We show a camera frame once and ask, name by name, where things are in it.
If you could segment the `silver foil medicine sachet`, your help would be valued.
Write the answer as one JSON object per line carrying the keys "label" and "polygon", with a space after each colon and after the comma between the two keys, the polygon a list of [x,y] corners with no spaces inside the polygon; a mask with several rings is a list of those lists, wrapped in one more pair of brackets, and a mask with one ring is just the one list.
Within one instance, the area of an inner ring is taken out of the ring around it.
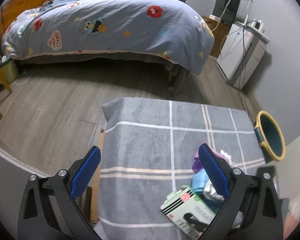
{"label": "silver foil medicine sachet", "polygon": [[209,180],[209,179],[207,180],[207,182],[204,186],[203,195],[206,199],[211,200],[211,201],[215,201],[215,202],[223,202],[224,201],[224,197],[217,193],[211,180]]}

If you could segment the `white tissue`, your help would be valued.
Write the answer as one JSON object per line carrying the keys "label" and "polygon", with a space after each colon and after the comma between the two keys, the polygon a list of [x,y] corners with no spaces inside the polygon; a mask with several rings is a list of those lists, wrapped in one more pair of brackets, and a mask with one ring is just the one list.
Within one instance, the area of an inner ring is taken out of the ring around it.
{"label": "white tissue", "polygon": [[220,154],[221,154],[221,156],[223,157],[223,159],[225,159],[226,162],[227,162],[231,167],[233,167],[232,156],[229,155],[227,152],[225,152],[225,151],[223,151],[223,150],[220,151]]}

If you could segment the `green white cardboard box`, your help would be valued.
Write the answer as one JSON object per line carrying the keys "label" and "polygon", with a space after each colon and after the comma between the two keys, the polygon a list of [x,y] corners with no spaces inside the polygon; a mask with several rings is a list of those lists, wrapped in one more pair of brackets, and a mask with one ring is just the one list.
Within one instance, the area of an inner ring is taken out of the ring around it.
{"label": "green white cardboard box", "polygon": [[160,211],[190,239],[198,239],[216,215],[188,186],[170,193]]}

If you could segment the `yellow teal trash bin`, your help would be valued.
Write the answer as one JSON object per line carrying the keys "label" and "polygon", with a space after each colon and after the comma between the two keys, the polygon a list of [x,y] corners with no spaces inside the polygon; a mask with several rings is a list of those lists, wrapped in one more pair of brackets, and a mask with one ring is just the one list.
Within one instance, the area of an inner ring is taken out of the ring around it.
{"label": "yellow teal trash bin", "polygon": [[279,125],[268,112],[257,113],[254,131],[266,163],[282,161],[286,155],[285,140]]}

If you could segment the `grey plaid blanket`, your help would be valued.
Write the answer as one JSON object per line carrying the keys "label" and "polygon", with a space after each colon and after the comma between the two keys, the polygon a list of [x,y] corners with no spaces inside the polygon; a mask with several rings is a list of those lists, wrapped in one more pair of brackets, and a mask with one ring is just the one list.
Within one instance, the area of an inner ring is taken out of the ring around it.
{"label": "grey plaid blanket", "polygon": [[247,174],[265,163],[245,111],[142,98],[116,99],[102,109],[107,127],[95,226],[102,239],[186,239],[160,206],[190,185],[203,143],[229,154]]}

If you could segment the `small green bin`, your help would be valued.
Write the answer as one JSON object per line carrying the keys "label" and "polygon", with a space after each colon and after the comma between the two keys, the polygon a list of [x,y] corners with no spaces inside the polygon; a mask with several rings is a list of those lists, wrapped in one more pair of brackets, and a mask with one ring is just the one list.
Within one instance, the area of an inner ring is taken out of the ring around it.
{"label": "small green bin", "polygon": [[19,76],[18,68],[11,57],[3,56],[0,61],[0,69],[7,83],[13,83]]}

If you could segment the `white air purifier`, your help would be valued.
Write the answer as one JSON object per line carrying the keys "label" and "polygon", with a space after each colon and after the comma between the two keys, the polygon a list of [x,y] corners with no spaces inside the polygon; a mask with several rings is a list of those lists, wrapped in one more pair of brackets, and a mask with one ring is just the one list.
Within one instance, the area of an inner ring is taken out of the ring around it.
{"label": "white air purifier", "polygon": [[217,59],[217,67],[224,81],[231,87],[244,88],[264,56],[269,42],[262,21],[251,21],[246,25],[234,23],[224,38]]}

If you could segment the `brown wooden nightstand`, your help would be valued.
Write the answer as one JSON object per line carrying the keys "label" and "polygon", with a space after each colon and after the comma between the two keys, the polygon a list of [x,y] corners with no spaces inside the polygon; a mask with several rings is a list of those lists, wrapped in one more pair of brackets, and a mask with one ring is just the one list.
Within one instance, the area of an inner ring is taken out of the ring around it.
{"label": "brown wooden nightstand", "polygon": [[202,18],[207,23],[208,27],[214,35],[214,44],[210,56],[218,58],[223,47],[224,38],[226,37],[226,35],[228,35],[228,33],[230,33],[230,27],[206,16],[202,16]]}

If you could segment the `black monitor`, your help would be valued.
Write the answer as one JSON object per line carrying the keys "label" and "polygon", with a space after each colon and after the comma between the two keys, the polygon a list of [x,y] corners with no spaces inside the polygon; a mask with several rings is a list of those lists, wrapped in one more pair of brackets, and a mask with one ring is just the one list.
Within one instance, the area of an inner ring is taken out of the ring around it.
{"label": "black monitor", "polygon": [[232,25],[235,22],[241,0],[216,0],[213,9],[213,16],[221,19],[225,25]]}

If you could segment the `blue cartoon duvet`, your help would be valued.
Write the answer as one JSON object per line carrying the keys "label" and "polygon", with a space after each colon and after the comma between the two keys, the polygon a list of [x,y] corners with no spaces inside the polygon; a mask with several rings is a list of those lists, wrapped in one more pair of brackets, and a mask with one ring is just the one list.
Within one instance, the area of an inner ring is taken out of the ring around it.
{"label": "blue cartoon duvet", "polygon": [[214,36],[187,0],[50,0],[8,26],[1,47],[16,60],[37,56],[137,53],[200,74]]}

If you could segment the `orange wooden bed frame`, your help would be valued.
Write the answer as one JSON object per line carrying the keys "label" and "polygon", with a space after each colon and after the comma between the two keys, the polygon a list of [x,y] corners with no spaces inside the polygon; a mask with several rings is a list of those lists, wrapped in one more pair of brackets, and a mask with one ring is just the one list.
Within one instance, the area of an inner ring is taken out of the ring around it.
{"label": "orange wooden bed frame", "polygon": [[9,0],[0,6],[0,41],[11,23],[23,11],[38,8],[49,0]]}

